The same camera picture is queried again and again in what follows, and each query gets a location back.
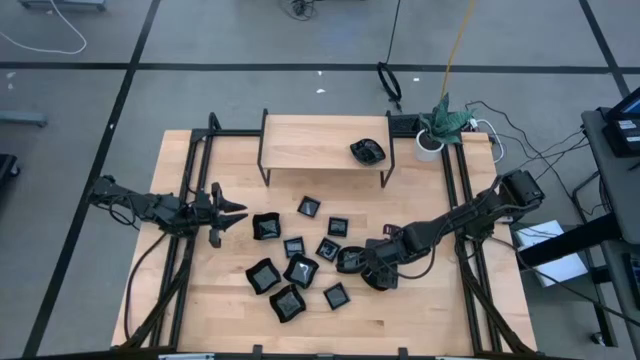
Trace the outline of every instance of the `white paper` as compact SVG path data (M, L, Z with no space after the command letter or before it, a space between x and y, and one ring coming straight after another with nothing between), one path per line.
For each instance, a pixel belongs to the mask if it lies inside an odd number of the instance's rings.
M546 237L546 234L561 235L563 233L564 231L562 231L560 224L555 220L518 230L516 231L516 236L522 244L518 250L524 250L530 246L547 241L549 238ZM574 277L587 273L587 268L582 263L582 260L580 260L578 254L567 255L558 260L536 266L535 268L543 274L549 275L560 282L573 279ZM540 276L537 273L536 276L542 283L543 287L555 284L553 281L544 276Z

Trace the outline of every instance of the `yellow cable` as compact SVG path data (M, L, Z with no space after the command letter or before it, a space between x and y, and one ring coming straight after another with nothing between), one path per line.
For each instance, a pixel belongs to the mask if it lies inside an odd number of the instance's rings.
M464 33L464 28L467 26L469 22L469 18L471 17L471 13L473 13L473 7L475 6L475 0L469 0L469 7L467 8L467 14L464 16L464 20L462 21L462 25L460 26L460 31L458 31L458 37L456 38L456 42L453 45L453 50L451 50L451 55L449 56L449 62L447 63L447 70L444 72L444 81L442 82L442 93L440 94L440 100L444 98L444 94L447 90L447 79L449 78L449 69L451 69L451 63L453 62L453 57L456 54L456 50L458 50L458 43L462 38L462 33Z

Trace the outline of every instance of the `black stand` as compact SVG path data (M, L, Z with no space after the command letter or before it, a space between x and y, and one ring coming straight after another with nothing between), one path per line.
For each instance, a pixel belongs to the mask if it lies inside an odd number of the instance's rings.
M622 234L613 213L609 213L595 220L587 221L587 218L582 211L582 206L578 199L578 192L599 175L600 173L598 171L591 174L591 176L573 190L571 196L571 201L573 202L583 225L536 246L522 250L520 252L520 256L527 265L537 266L584 250L587 258L587 265L589 267L589 274L595 284L596 296L598 300L602 302L602 291L597 284L610 281L609 271L606 266L594 267L589 248L600 245L605 240L619 239L622 237ZM520 269L523 269L522 264L519 263L518 265L520 266ZM600 327L600 334L602 335L602 343L608 347L617 347L618 341L613 332L613 325L611 324L609 314L596 305L593 305L593 310L595 311L596 318L598 319L598 326Z

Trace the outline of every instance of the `concrete floor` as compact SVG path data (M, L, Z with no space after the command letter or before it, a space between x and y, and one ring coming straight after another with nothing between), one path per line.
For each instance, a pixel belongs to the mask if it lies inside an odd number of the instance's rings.
M0 39L0 64L127 63L150 4L151 0L110 0L106 13L68 8L65 15L89 41L83 53L33 53ZM390 62L446 64L466 4L463 0L404 0ZM640 45L634 35L640 2L589 0L589 4L618 65L637 66ZM141 62L373 64L384 60L395 2L333 0L319 2L317 8L316 18L301 23L285 17L276 0L162 0ZM27 11L13 1L3 1L0 20L1 31L32 46L73 49L78 44L60 19L46 10ZM478 2L455 63L607 66L578 0ZM452 108L483 100L509 114L532 143L545 148L574 132L582 111L620 101L613 76L589 69L585 74L557 74L542 70L491 73L479 68L452 73L448 90ZM14 72L11 78L5 76ZM124 74L121 70L0 68L0 109L41 111L50 119L44 129L0 125L0 153L16 154L23 169L0 201L0 272L11 274L0 278L0 358L22 354ZM402 84L404 112L430 111L443 74L396 75ZM632 90L640 86L640 75L624 79ZM326 92L316 93L320 88ZM165 130L202 127L210 111L216 112L223 127L257 128L265 107L273 113L393 111L372 71L319 75L315 70L139 70L102 173L144 191L149 188ZM519 136L500 115L482 108L477 114L491 121L499 133ZM504 142L507 153L497 165L501 172L526 160L519 145ZM534 175L545 169L541 162L527 168ZM595 163L586 147L568 153L556 169L572 190L595 170ZM539 184L547 200L525 221L578 223L551 172ZM596 187L587 187L582 199L585 208L599 203ZM135 239L132 229L118 225L103 211L89 210L39 354L109 346ZM591 344L588 335L598 328L590 304L567 296L562 289L541 290L535 279L525 275L523 280L541 351L585 359L634 356L621 321L613 319L618 348ZM584 291L593 286L575 285ZM617 307L612 287L603 286L603 291L607 304Z

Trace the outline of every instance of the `white cable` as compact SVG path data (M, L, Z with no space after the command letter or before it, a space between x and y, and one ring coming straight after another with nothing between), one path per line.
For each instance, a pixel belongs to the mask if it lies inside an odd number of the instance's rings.
M496 160L493 160L493 163L495 164L498 161L502 160L502 158L504 157L504 147L502 146L502 141L500 141L500 137L498 136L498 133L496 132L496 129L493 128L493 125L491 125L490 122L488 122L487 120L484 120L484 119L476 120L476 122L485 123L485 124L489 125L489 127L491 128L491 131L493 131L493 136L496 138L496 141L498 142L498 146L500 146L500 157L498 157L498 159L496 159Z
M67 20L67 18L62 16L62 14L60 13L60 10L58 10L58 7L56 6L55 2L53 0L49 0L49 2L51 3L51 6L53 6L53 9L56 11L56 13L58 13L58 16L60 16L60 18L65 23L67 23L67 25L69 25L71 30L73 30L76 34L78 34L80 39L82 39L82 42L84 44L82 45L82 47L79 50L76 50L76 51L63 51L63 50L38 49L38 48L33 48L33 47L30 47L30 46L22 45L19 42L15 41L12 38L10 38L9 36L7 36L2 31L0 31L0 35L2 35L2 37L4 37L5 39L9 40L9 42L11 42L13 45L16 45L16 46L19 46L19 47L21 47L23 49L27 49L27 50L31 50L31 51L43 52L43 53L51 53L51 54L64 54L64 55L75 55L75 54L81 53L87 47L87 40L84 38L84 36L82 36L82 34L80 33L80 31L78 31L78 29L76 29L75 27L73 27L73 25L71 25L71 23Z

